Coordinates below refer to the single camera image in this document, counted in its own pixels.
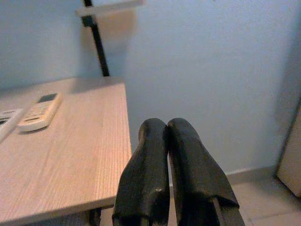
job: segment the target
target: white shelf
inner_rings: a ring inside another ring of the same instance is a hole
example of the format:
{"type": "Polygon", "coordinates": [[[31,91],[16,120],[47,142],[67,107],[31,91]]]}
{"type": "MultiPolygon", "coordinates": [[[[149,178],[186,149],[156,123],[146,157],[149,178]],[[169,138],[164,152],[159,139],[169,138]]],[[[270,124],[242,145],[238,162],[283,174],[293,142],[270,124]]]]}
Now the white shelf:
{"type": "Polygon", "coordinates": [[[94,6],[83,7],[76,10],[76,15],[79,17],[96,15],[101,16],[118,10],[129,9],[143,5],[145,0],[119,0],[119,1],[108,1],[106,0],[94,0],[94,6]]]}

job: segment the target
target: black metal pole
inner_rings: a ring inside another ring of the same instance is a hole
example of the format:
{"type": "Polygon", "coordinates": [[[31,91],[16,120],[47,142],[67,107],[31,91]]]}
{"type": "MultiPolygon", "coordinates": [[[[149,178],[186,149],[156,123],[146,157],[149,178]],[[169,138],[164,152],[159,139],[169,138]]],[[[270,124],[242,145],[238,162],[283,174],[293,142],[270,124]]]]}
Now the black metal pole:
{"type": "MultiPolygon", "coordinates": [[[[93,3],[91,0],[84,0],[84,4],[86,7],[89,6],[93,6],[93,3]]],[[[99,60],[99,64],[100,64],[100,68],[103,72],[103,76],[109,76],[109,69],[108,69],[108,65],[107,65],[107,60],[105,58],[105,53],[104,53],[104,49],[103,49],[103,44],[102,44],[102,39],[99,33],[99,29],[97,26],[97,22],[94,21],[91,25],[91,31],[93,34],[93,38],[94,38],[94,42],[95,42],[95,46],[96,46],[96,50],[97,50],[97,55],[98,55],[98,60],[99,60]]]]}

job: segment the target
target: table leg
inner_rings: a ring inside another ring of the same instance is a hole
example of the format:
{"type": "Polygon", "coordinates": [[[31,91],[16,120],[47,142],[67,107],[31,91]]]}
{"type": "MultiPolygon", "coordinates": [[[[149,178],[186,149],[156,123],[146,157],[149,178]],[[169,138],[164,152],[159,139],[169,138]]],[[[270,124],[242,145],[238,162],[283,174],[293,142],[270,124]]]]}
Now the table leg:
{"type": "Polygon", "coordinates": [[[100,216],[102,213],[102,208],[96,208],[89,211],[89,224],[91,226],[100,225],[100,216]]]}

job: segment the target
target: black rubber padding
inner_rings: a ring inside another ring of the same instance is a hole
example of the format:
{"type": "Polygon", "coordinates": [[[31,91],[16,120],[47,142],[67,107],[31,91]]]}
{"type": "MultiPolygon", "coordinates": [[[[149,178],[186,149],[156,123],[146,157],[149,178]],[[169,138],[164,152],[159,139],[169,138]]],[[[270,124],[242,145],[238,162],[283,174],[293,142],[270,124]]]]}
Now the black rubber padding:
{"type": "Polygon", "coordinates": [[[193,126],[185,119],[175,118],[168,123],[168,131],[166,144],[178,225],[244,226],[226,175],[205,149],[193,126]]]}
{"type": "Polygon", "coordinates": [[[114,226],[167,226],[169,182],[166,124],[148,119],[140,127],[138,147],[124,169],[112,215],[114,226]]]}

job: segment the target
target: beige floor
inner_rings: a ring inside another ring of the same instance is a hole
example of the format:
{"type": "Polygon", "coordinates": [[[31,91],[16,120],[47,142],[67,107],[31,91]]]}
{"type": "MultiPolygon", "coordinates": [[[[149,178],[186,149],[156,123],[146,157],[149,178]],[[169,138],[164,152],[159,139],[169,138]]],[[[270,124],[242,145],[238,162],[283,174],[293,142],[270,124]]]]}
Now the beige floor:
{"type": "MultiPolygon", "coordinates": [[[[246,226],[301,226],[301,201],[278,180],[265,179],[232,186],[246,226]]],[[[31,226],[88,226],[87,215],[73,214],[31,226]]],[[[112,209],[102,210],[101,226],[112,226],[112,209]]],[[[176,226],[174,200],[171,199],[169,226],[176,226]]]]}

